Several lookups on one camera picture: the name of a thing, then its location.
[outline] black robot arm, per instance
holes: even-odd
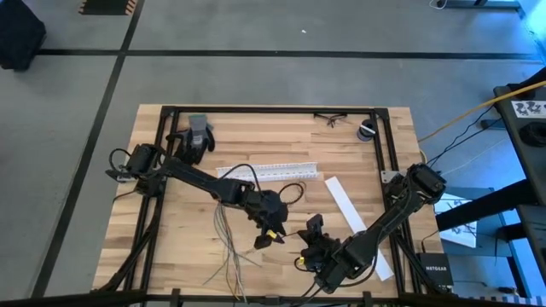
[[[244,210],[249,220],[253,220],[261,229],[261,234],[256,238],[256,249],[267,247],[274,240],[268,235],[271,230],[274,233],[286,235],[282,226],[288,219],[288,206],[281,201],[277,192],[271,190],[256,190],[253,182],[216,178],[204,171],[200,171],[191,165],[183,163],[177,157],[166,157],[160,168],[154,169],[156,161],[164,155],[161,148],[152,144],[136,145],[122,171],[108,170],[107,174],[112,178],[123,175],[137,179],[135,190],[139,194],[150,197],[162,193],[165,188],[165,180],[168,177],[176,178],[196,188],[207,191],[211,197],[223,206]]]
[[[397,174],[386,185],[391,206],[367,230],[343,243],[322,235],[322,217],[310,220],[299,235],[309,245],[301,253],[306,267],[315,271],[315,282],[326,293],[333,293],[345,278],[359,277],[374,262],[379,244],[424,204],[436,203],[445,190],[445,180],[424,164],[412,165],[404,177]]]

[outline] black bin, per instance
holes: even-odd
[[[28,69],[44,38],[44,23],[21,0],[0,0],[0,67]]]

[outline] yellow and black striped tape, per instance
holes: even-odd
[[[137,1],[84,0],[79,8],[79,13],[91,15],[131,15],[135,12]]]

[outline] white paper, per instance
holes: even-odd
[[[434,204],[434,213],[440,214],[449,211],[457,206],[468,203],[470,200],[465,200],[459,196],[444,193],[440,201]],[[476,247],[476,227],[477,222],[467,223],[452,229],[447,229],[440,232],[440,238],[451,241],[453,243],[464,246]]]
[[[512,101],[512,107],[520,119],[546,119],[546,101]]]
[[[349,196],[341,186],[337,177],[331,177],[326,181],[326,186],[338,204],[343,216],[349,223],[353,233],[366,230],[364,221],[358,215],[357,209],[352,204]],[[392,269],[389,263],[386,261],[385,256],[381,250],[377,251],[377,265],[375,266],[375,273],[379,276],[381,281],[384,281],[393,275]]]

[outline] wooden table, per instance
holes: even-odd
[[[129,142],[129,151],[138,143],[153,143],[160,116],[160,105],[141,105]],[[395,141],[398,163],[405,170],[421,160],[410,109],[389,108],[392,134]],[[324,230],[333,237],[344,240],[352,235],[346,220],[335,204],[324,180],[336,176],[348,193],[353,204],[367,225],[384,212],[381,198],[378,167],[373,142],[361,142],[356,137],[357,125],[367,115],[350,114],[338,121],[334,128],[323,119],[314,119],[309,114],[297,113],[208,113],[209,123],[214,126],[217,141],[213,153],[206,152],[197,166],[217,176],[217,167],[240,163],[277,164],[295,162],[318,162],[319,178],[305,180],[305,197],[290,206],[285,228],[288,233],[305,229],[305,222],[317,213],[324,218]],[[183,114],[178,128],[188,126],[188,116]],[[387,167],[388,156],[384,131],[383,154]],[[168,134],[170,120],[167,120]],[[278,191],[288,182],[263,182],[264,189]],[[132,183],[120,184],[118,194],[133,189]],[[103,285],[119,268],[131,249],[142,197],[131,194],[115,202],[108,225],[106,239],[96,271],[93,287]],[[169,179],[160,223],[160,232],[154,254],[154,266],[149,293],[170,294],[172,288],[180,288],[184,295],[231,295],[224,270],[205,286],[203,282],[223,262],[224,245],[218,239],[212,225],[212,214],[216,203],[208,193],[175,179]],[[227,209],[230,227],[235,234],[238,252],[249,251],[259,230],[247,220],[244,211]],[[424,206],[409,220],[414,245],[420,249],[421,240],[437,230],[433,208]],[[246,295],[299,296],[312,283],[312,273],[297,271],[293,261],[306,244],[293,235],[285,239],[286,244],[272,244],[247,256],[261,268],[242,261],[242,276]],[[428,252],[442,252],[438,234],[426,240]],[[392,268],[392,253],[388,240],[380,244],[387,262]],[[140,284],[142,261],[136,270],[133,285]],[[406,290],[410,291],[410,274],[405,266]],[[235,282],[231,268],[229,276]],[[394,276],[380,281],[376,274],[358,287],[339,288],[330,294],[336,297],[362,297],[370,291],[374,298],[396,298],[398,296]],[[318,297],[327,296],[319,293]]]

